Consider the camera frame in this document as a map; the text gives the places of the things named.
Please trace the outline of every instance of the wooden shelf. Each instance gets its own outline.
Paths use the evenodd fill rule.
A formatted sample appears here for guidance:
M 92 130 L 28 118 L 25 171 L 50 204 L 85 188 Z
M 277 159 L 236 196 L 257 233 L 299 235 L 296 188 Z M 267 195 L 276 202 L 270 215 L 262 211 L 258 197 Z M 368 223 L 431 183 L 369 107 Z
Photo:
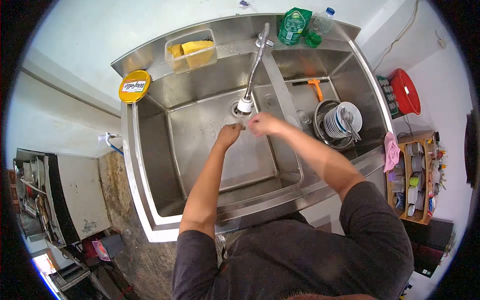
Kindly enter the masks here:
M 425 224 L 427 225 L 430 222 L 430 219 L 432 218 L 428 214 L 428 207 L 429 207 L 429 197 L 428 197 L 428 178 L 430 174 L 430 164 L 432 163 L 432 156 L 429 155 L 428 153 L 432 150 L 432 146 L 426 142 L 426 139 L 429 138 L 429 135 L 426 134 L 425 132 L 422 132 L 418 136 L 413 136 L 413 137 L 408 137 L 408 139 L 404 139 L 403 143 L 398 144 L 398 147 L 400 148 L 401 153 L 403 154 L 403 158 L 405 161 L 405 210 L 403 209 L 398 209 L 395 207 L 395 193 L 392 192 L 393 188 L 393 183 L 388 181 L 388 173 L 386 173 L 387 176 L 387 202 L 388 204 L 393 207 L 395 210 L 397 216 L 401 219 L 411 221 L 411 222 L 416 222 L 419 224 Z M 406 146 L 407 144 L 415 144 L 419 142 L 424 151 L 425 155 L 425 186 L 422 187 L 426 191 L 425 193 L 425 200 L 424 200 L 424 207 L 423 211 L 416 209 L 415 212 L 413 213 L 412 216 L 408 216 L 408 187 L 410 186 L 410 177 L 413 174 L 412 170 L 412 157 L 407 154 L 406 152 Z

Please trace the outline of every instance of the stainless steel sink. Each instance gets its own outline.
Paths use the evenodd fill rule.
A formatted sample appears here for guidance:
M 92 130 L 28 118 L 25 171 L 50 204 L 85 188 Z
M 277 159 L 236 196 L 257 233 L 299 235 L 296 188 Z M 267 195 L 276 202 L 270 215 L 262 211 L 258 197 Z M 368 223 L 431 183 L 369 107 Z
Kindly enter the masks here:
M 122 104 L 125 163 L 133 200 L 150 241 L 176 240 L 186 199 L 219 130 L 238 117 L 232 107 L 245 93 L 256 57 L 256 35 L 276 15 L 231 17 L 195 25 L 153 40 L 112 63 L 121 75 L 146 69 L 146 97 Z M 225 28 L 240 27 L 232 35 Z M 162 60 L 165 41 L 199 28 L 216 35 L 216 64 L 173 74 Z M 318 98 L 304 79 L 328 79 L 325 98 L 354 103 L 363 115 L 362 141 L 343 150 L 368 175 L 384 164 L 383 137 L 393 131 L 386 101 L 358 47 L 358 29 L 336 23 L 319 48 L 285 46 L 274 36 L 253 85 L 253 114 L 264 111 L 301 128 L 296 110 L 313 117 Z M 313 136 L 312 127 L 303 130 Z M 244 131 L 227 151 L 217 207 L 217 233 L 242 229 L 306 208 L 333 195 L 309 166 L 276 137 Z
M 161 217 L 181 215 L 186 199 L 223 125 L 239 121 L 231 108 L 245 94 L 256 53 L 219 59 L 152 83 L 136 105 L 146 179 Z M 254 112 L 283 119 L 265 67 L 253 86 Z M 219 205 L 234 204 L 298 184 L 295 153 L 281 141 L 243 131 L 227 151 Z

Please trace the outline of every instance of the hand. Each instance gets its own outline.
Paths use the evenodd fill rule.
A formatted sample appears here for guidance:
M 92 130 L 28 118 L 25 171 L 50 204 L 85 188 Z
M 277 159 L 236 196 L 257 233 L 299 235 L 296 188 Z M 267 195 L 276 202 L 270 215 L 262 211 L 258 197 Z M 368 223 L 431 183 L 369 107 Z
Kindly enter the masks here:
M 215 141 L 215 145 L 221 146 L 223 150 L 227 151 L 230 146 L 238 139 L 240 131 L 245 129 L 241 124 L 224 125 Z
M 252 133 L 257 137 L 264 134 L 280 133 L 285 125 L 285 122 L 266 112 L 260 112 L 248 121 L 248 128 L 250 128 Z

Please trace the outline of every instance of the green detergent pouch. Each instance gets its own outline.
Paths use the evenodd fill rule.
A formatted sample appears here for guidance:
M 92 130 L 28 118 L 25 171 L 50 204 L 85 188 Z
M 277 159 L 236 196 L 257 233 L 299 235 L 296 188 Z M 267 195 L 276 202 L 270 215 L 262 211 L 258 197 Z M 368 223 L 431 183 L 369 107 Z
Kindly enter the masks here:
M 302 32 L 306 29 L 312 12 L 300 8 L 292 8 L 289 10 L 282 21 L 278 39 L 285 45 L 296 45 L 299 43 Z

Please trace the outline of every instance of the tin lid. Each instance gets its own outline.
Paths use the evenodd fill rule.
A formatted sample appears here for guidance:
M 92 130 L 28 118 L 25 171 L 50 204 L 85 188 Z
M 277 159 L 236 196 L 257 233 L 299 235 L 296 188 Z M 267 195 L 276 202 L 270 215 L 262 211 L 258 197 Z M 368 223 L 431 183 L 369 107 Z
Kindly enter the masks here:
M 138 70 L 131 72 L 120 84 L 120 99 L 127 104 L 137 102 L 145 96 L 151 81 L 152 78 L 146 71 Z

